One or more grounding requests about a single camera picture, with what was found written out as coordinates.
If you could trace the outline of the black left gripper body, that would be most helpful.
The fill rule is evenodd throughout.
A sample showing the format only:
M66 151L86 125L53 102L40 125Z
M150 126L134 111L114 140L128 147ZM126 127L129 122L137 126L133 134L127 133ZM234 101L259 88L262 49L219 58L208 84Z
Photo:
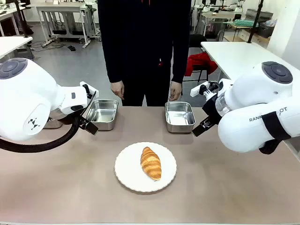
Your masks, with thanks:
M93 95L90 98L89 103L87 104L87 107L83 110L83 112L80 115L80 122L85 122L86 118L84 116L85 112L90 108L91 103L93 102L94 97L96 96L96 91L93 93Z

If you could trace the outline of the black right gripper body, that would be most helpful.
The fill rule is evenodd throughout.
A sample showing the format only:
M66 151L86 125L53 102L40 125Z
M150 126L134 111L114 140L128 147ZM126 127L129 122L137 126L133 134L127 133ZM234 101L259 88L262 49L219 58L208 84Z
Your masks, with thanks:
M206 103L202 107L202 109L208 116L206 118L206 121L208 121L210 124L218 124L222 119L222 116L218 113L216 109L217 97L217 95L212 96L206 101Z

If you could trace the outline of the person right hand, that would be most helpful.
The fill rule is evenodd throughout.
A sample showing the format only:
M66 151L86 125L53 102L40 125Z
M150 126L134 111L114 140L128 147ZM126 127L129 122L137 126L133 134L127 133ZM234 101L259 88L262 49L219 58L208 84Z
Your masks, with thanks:
M111 91L118 96L121 100L124 99L124 84L122 81L112 82Z

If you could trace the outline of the person left hand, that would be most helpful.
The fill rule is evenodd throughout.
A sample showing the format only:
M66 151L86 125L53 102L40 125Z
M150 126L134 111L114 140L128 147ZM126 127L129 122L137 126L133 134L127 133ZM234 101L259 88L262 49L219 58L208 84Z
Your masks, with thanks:
M176 101L181 96L182 84L178 82L171 82L169 101Z

